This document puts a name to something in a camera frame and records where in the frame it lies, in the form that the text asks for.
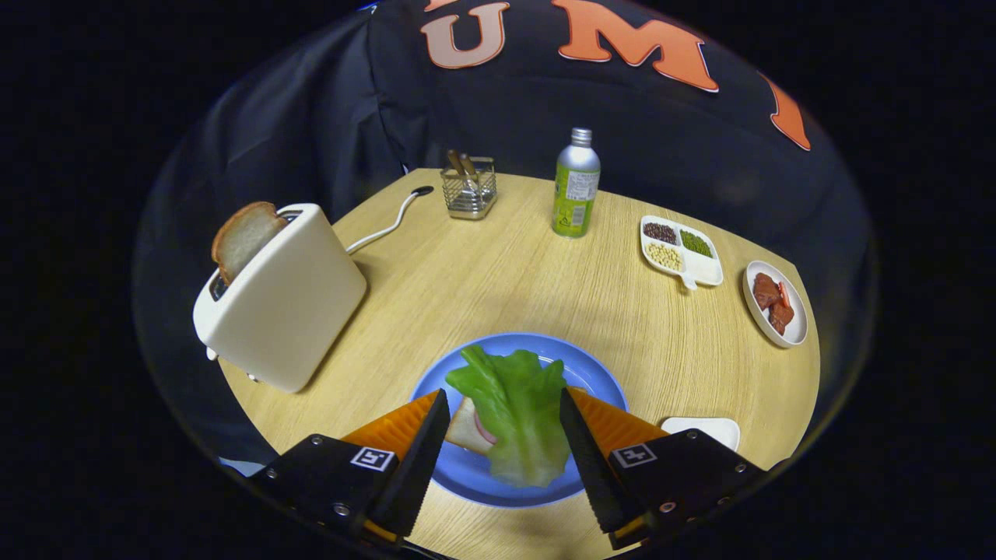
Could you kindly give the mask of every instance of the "silver bottle cap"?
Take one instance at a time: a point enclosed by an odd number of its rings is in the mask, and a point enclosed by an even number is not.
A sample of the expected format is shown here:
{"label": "silver bottle cap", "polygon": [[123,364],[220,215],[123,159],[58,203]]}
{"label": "silver bottle cap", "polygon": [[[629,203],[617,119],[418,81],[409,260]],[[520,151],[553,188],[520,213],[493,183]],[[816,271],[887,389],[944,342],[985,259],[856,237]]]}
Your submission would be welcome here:
{"label": "silver bottle cap", "polygon": [[571,144],[578,147],[592,146],[591,129],[571,129]]}

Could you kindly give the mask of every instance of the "white cord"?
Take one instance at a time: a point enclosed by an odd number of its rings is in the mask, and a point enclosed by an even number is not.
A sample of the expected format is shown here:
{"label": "white cord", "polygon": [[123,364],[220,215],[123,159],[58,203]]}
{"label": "white cord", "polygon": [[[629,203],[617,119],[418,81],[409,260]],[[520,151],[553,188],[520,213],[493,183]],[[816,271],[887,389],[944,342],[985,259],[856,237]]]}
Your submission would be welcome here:
{"label": "white cord", "polygon": [[408,198],[404,200],[404,202],[401,203],[401,210],[397,212],[397,220],[394,221],[393,226],[389,227],[388,229],[382,229],[377,233],[368,235],[367,237],[364,237],[360,241],[357,241],[356,243],[350,245],[349,247],[346,248],[346,254],[352,255],[354,251],[366,245],[367,243],[370,243],[375,239],[380,239],[381,237],[384,237],[385,235],[391,233],[392,231],[395,231],[397,227],[401,224],[401,217],[404,216],[404,210],[408,208],[408,205],[411,204],[411,202],[415,200],[417,197],[418,194],[413,192],[408,196]]}

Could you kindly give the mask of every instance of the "bread slice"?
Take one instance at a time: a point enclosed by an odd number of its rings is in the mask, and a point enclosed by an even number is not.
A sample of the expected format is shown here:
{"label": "bread slice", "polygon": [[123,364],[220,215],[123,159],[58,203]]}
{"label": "bread slice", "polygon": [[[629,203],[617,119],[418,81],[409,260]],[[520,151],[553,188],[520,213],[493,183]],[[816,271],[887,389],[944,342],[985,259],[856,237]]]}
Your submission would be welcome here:
{"label": "bread slice", "polygon": [[460,408],[453,415],[453,420],[449,421],[446,440],[483,455],[488,452],[492,444],[477,430],[477,421],[474,419],[475,411],[474,402],[464,397],[463,401],[460,401]]}
{"label": "bread slice", "polygon": [[226,286],[287,223],[270,202],[253,202],[228,218],[211,244],[211,259],[218,263]]}

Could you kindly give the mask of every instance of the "orange letter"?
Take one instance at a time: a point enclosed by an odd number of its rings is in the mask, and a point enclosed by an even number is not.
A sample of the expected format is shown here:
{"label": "orange letter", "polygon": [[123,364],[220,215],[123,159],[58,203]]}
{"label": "orange letter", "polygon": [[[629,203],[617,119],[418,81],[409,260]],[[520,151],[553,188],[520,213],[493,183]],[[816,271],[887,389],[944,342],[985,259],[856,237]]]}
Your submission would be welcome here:
{"label": "orange letter", "polygon": [[775,94],[775,112],[771,114],[771,124],[800,148],[809,151],[810,143],[806,138],[806,129],[803,128],[803,114],[799,111],[799,106],[764,74],[761,74],[761,78],[771,86],[771,93]]}
{"label": "orange letter", "polygon": [[456,2],[456,0],[432,0],[431,2],[429,2],[428,6],[425,6],[425,11],[431,12],[436,8],[441,8],[446,4],[452,4],[453,2]]}
{"label": "orange letter", "polygon": [[429,58],[442,68],[466,68],[484,64],[498,56],[505,46],[505,24],[501,13],[508,9],[508,2],[478,6],[470,12],[481,28],[481,44],[469,51],[458,51],[453,44],[453,22],[457,16],[443,16],[422,26],[428,42]]}
{"label": "orange letter", "polygon": [[702,40],[687,31],[650,20],[639,29],[630,27],[612,10],[585,0],[553,0],[554,6],[567,10],[571,42],[560,48],[564,58],[606,62],[613,55],[599,46],[599,35],[616,49],[630,66],[639,66],[660,47],[660,60],[653,68],[678,82],[718,92],[719,85],[709,77],[702,56]]}

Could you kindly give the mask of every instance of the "blue plate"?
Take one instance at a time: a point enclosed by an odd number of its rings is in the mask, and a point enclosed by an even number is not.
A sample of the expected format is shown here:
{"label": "blue plate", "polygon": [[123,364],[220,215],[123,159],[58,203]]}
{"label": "blue plate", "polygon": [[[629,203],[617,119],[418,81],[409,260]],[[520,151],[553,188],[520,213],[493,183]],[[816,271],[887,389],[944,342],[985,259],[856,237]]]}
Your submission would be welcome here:
{"label": "blue plate", "polygon": [[[446,374],[467,365],[460,357],[460,350],[472,344],[480,345],[484,352],[497,356],[508,356],[516,350],[535,352],[544,367],[555,360],[563,360],[564,380],[569,386],[584,388],[590,395],[628,410],[620,384],[591,354],[569,342],[534,333],[491,335],[454,349],[429,368],[411,398],[415,400],[442,388],[446,391],[452,418],[463,395],[446,383]],[[489,470],[487,457],[444,441],[432,479],[462,498],[496,507],[536,507],[573,496],[584,489],[573,455],[568,458],[564,474],[546,488],[509,486],[492,478]]]}

